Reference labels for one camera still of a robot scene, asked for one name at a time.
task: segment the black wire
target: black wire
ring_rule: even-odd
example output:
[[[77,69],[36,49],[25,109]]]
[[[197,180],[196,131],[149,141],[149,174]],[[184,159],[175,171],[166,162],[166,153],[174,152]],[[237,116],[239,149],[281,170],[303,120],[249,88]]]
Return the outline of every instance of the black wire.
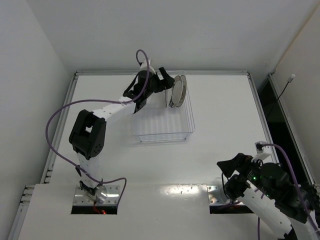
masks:
[[[226,189],[225,189],[225,181],[224,181],[224,173],[221,173],[221,179],[222,179],[222,189],[223,189],[223,193],[224,195],[229,199],[228,195],[226,194]]]
[[[277,97],[277,99],[275,100],[274,104],[272,105],[270,111],[269,111],[268,114],[266,115],[266,117],[265,117],[266,120],[268,120],[268,117],[270,116],[272,110],[274,109],[274,107],[276,106],[277,102],[279,101],[279,98],[281,97],[281,95],[285,92],[285,90],[286,90],[286,88],[287,88],[287,86],[288,86],[289,83],[290,83],[290,82],[288,82],[288,81],[286,82],[286,85],[284,86],[282,92],[281,92],[280,95]]]

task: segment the metal frame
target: metal frame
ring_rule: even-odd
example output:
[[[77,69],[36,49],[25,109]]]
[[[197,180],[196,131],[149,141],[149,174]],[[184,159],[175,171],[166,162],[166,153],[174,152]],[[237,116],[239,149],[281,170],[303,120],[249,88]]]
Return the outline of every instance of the metal frame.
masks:
[[[27,215],[27,210],[31,201],[33,191],[35,189],[34,185],[26,185],[23,190],[23,194],[20,200],[18,210],[11,226],[8,240],[17,240],[20,235],[21,228],[24,224],[25,217]]]
[[[65,97],[63,105],[66,105],[66,104],[71,102],[72,97],[73,97],[74,92],[75,92],[75,89],[76,89],[77,80],[78,80],[78,76],[77,76],[77,74],[74,74],[72,76],[71,81],[70,81],[70,85],[69,85],[68,91],[66,93],[66,97]],[[56,130],[55,130],[54,137],[53,137],[53,140],[52,140],[52,146],[55,149],[60,144],[61,136],[62,136],[63,129],[64,129],[65,124],[66,124],[68,112],[69,112],[69,107],[67,107],[67,108],[65,108],[65,109],[63,109],[61,111],[61,114],[60,114],[60,117],[59,117],[59,121],[58,121],[58,124],[56,126]],[[43,170],[43,173],[42,173],[41,181],[40,181],[41,184],[48,184],[50,182],[51,174],[52,174],[52,171],[54,169],[55,159],[56,159],[56,154],[54,154],[53,151],[49,151],[49,154],[48,154],[48,157],[46,159],[45,166],[44,166],[44,170]]]
[[[77,85],[77,81],[79,76],[103,76],[103,75],[132,75],[134,73],[136,73],[137,71],[77,71],[74,76],[72,77],[71,81],[70,81],[70,85],[64,100],[63,105],[66,105],[68,103],[70,103],[72,101],[72,97],[74,94],[74,91],[76,89],[76,85]],[[235,70],[235,71],[220,71],[220,70],[205,70],[205,71],[197,71],[197,70],[190,70],[190,71],[185,71],[186,74],[188,75],[231,75],[231,76],[235,76],[235,75],[244,75],[247,76],[248,81],[249,81],[249,85],[251,88],[251,92],[254,98],[254,102],[259,114],[259,118],[262,124],[262,128],[264,131],[264,135],[266,137],[266,140],[269,143],[272,143],[272,138],[268,129],[268,125],[267,125],[267,121],[265,119],[263,110],[262,110],[262,106],[258,97],[258,93],[257,93],[257,89],[255,87],[255,84],[253,82],[253,79],[251,77],[251,75],[248,73],[248,71],[246,70]],[[55,134],[53,137],[53,141],[52,141],[52,145],[54,148],[57,148],[60,144],[61,141],[61,137],[62,137],[62,132],[66,123],[66,119],[67,119],[67,115],[69,112],[69,108],[65,108],[64,110],[62,110],[61,115],[59,117],[59,121],[58,121],[58,125],[56,127],[55,130]],[[56,159],[56,155],[50,151],[46,160],[46,164],[43,170],[43,174],[42,174],[42,178],[40,183],[41,184],[48,184],[50,182],[51,179],[51,174],[54,168],[54,163],[55,163],[55,159]],[[272,150],[272,161],[278,163],[278,156],[275,152],[275,150]],[[10,235],[9,235],[9,240],[17,240],[25,219],[25,216],[27,214],[27,210],[28,210],[28,206],[29,206],[29,201],[25,201],[20,203],[17,214],[15,216],[11,231],[10,231]]]
[[[264,135],[265,135],[266,141],[267,141],[267,143],[273,144],[274,142],[272,140],[272,137],[271,137],[271,134],[270,134],[270,131],[269,131],[269,128],[268,128],[266,116],[265,116],[264,111],[262,109],[262,105],[261,105],[261,102],[260,102],[260,99],[259,99],[257,88],[256,88],[256,85],[255,85],[255,83],[254,83],[254,81],[252,79],[252,76],[250,74],[248,75],[248,79],[249,79],[249,84],[250,84],[251,91],[252,91],[252,94],[253,94],[253,98],[254,98],[254,101],[255,101],[256,109],[257,109],[259,117],[260,117],[260,121],[261,121],[261,124],[262,124],[262,128],[263,128],[263,131],[264,131]],[[274,163],[279,163],[278,155],[276,153],[275,148],[272,147],[271,150],[272,150],[272,155],[271,155],[272,161]]]
[[[274,91],[274,93],[276,93],[276,95],[278,96],[280,91],[277,89],[276,85],[274,84],[274,77],[272,74],[270,74],[268,76],[268,81],[270,82],[270,85],[272,87],[272,90]],[[285,120],[285,124],[289,130],[289,133],[290,133],[290,136],[291,136],[291,139],[293,141],[293,144],[294,144],[294,147],[296,149],[296,152],[299,156],[299,159],[300,159],[300,162],[302,164],[302,167],[303,167],[303,170],[304,170],[304,173],[306,175],[306,178],[308,179],[308,182],[310,185],[313,185],[315,184],[315,180],[313,179],[313,175],[311,174],[310,172],[310,169],[308,167],[308,164],[307,164],[307,155],[302,147],[302,145],[300,144],[300,139],[295,131],[295,128],[294,128],[294,124],[292,123],[291,121],[291,118],[290,118],[290,115],[289,115],[289,112],[286,108],[286,105],[283,101],[282,98],[279,98],[278,100],[278,104],[279,104],[279,107],[280,107],[280,110],[284,116],[284,120]]]

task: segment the metal mounting plate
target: metal mounting plate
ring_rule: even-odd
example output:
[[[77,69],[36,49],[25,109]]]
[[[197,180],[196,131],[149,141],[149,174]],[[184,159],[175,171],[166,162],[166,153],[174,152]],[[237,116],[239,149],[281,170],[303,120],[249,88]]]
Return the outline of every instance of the metal mounting plate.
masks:
[[[222,185],[207,185],[210,206],[220,206],[226,204],[228,198],[223,194]]]
[[[99,206],[116,206],[119,200],[119,185],[105,185],[107,189],[107,200],[104,204],[99,204]],[[94,201],[92,201],[86,193],[81,190],[80,186],[75,188],[73,206],[93,206]]]

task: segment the clear plastic container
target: clear plastic container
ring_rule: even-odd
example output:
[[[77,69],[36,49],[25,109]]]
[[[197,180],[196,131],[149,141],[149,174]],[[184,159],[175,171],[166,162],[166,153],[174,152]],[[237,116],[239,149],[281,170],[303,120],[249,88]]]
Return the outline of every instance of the clear plastic container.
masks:
[[[168,72],[173,78],[183,71]],[[187,89],[181,107],[169,107],[171,89],[150,96],[147,104],[132,116],[132,130],[136,142],[184,141],[195,131],[190,95]]]

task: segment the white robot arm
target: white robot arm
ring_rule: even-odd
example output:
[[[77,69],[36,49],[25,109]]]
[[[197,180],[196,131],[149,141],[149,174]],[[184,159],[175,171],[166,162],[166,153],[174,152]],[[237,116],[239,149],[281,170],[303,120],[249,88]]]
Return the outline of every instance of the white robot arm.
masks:
[[[80,111],[69,136],[69,142],[79,159],[79,167],[86,173],[83,174],[76,168],[81,176],[80,187],[98,204],[102,204],[107,197],[107,190],[99,183],[102,182],[99,173],[99,153],[104,147],[106,128],[121,118],[138,112],[146,105],[151,94],[170,89],[175,83],[163,67],[159,68],[163,79],[159,79],[151,66],[147,79],[146,68],[147,60],[140,64],[139,73],[115,103],[91,112],[85,109]]]
[[[230,178],[224,185],[225,194],[244,203],[278,239],[319,240],[318,230],[308,219],[289,175],[279,164],[263,163],[271,155],[270,146],[264,144],[255,144],[257,155],[254,157],[239,153],[232,160],[217,163],[223,174]],[[253,190],[248,182],[257,189]],[[309,211],[318,210],[319,197],[314,188],[300,187],[300,191]]]

